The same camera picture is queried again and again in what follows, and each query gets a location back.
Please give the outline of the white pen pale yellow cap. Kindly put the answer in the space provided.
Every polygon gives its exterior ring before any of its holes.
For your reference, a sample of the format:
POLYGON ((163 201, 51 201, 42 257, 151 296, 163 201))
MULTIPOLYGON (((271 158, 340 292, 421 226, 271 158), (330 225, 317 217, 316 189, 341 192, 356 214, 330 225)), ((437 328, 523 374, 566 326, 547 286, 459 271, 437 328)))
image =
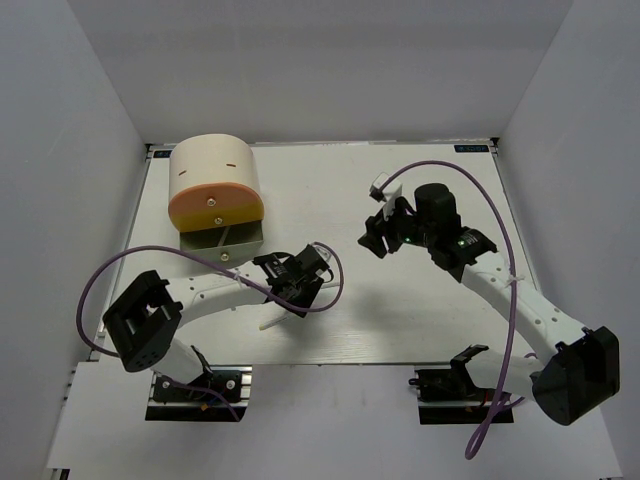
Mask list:
POLYGON ((223 229, 217 244, 218 247, 223 247, 226 245, 231 229, 232 229, 231 226, 227 226, 223 229))

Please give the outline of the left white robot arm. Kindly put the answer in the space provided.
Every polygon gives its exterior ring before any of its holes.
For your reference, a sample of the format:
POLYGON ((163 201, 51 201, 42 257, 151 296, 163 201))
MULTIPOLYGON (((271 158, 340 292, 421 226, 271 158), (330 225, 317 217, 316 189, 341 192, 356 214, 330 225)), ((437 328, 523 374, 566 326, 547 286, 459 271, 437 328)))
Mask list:
POLYGON ((209 315, 276 300, 303 317, 331 271, 330 258, 326 249, 307 245, 297 255, 261 255, 223 273, 163 279, 149 270, 120 294, 103 323, 127 372, 150 370, 199 399, 210 390, 212 371, 176 332, 209 315))

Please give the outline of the yellow organizer drawer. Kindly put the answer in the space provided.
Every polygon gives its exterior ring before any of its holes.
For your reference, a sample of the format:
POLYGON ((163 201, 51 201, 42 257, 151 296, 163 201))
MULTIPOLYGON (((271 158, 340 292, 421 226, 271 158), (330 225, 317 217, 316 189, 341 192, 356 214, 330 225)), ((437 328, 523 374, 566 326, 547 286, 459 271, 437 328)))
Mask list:
POLYGON ((169 218, 179 232, 187 233, 262 220, 264 207, 262 205, 220 209, 206 207, 198 211, 170 213, 169 218))

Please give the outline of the grey-green organizer bottom drawer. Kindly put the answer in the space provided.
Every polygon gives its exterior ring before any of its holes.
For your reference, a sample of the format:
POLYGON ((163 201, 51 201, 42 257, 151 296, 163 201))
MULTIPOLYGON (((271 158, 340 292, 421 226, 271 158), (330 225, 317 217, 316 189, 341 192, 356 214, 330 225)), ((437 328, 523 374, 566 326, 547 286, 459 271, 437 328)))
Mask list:
POLYGON ((183 252, 231 266, 253 259, 263 242, 261 221, 179 234, 183 252))

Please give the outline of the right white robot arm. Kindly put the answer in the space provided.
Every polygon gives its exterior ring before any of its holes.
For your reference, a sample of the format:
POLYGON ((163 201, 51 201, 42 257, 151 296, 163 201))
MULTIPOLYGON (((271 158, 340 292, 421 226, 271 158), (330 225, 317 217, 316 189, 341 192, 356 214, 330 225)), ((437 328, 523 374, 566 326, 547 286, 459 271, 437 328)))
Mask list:
POLYGON ((469 346, 444 369, 418 371, 411 383, 421 401, 477 400, 500 387, 534 401, 551 420, 567 426, 619 392, 616 335, 606 327, 588 328, 511 274, 497 246, 463 225, 445 185, 422 185, 409 203, 400 182, 378 177, 369 193, 382 207, 366 220, 361 246, 379 258, 403 245, 426 249, 436 266, 486 301, 533 353, 506 358, 486 345, 469 346))

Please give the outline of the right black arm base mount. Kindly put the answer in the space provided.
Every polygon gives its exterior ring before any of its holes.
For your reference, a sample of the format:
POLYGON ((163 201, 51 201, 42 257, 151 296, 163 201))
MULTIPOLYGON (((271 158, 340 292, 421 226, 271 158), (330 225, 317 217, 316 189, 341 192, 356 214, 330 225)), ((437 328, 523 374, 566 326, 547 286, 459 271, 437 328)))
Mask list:
POLYGON ((494 400, 495 390, 472 380, 467 365, 487 351, 472 345, 448 363, 417 366, 408 385, 415 390, 421 425, 480 425, 494 400))

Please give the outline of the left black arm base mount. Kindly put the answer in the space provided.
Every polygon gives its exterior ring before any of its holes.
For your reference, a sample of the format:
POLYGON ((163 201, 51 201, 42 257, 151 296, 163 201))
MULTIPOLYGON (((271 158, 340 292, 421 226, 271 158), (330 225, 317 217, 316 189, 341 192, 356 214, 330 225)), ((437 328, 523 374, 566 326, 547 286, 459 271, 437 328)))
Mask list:
POLYGON ((212 367, 190 383, 176 386, 155 374, 146 407, 146 421, 235 423, 249 405, 252 368, 212 367))

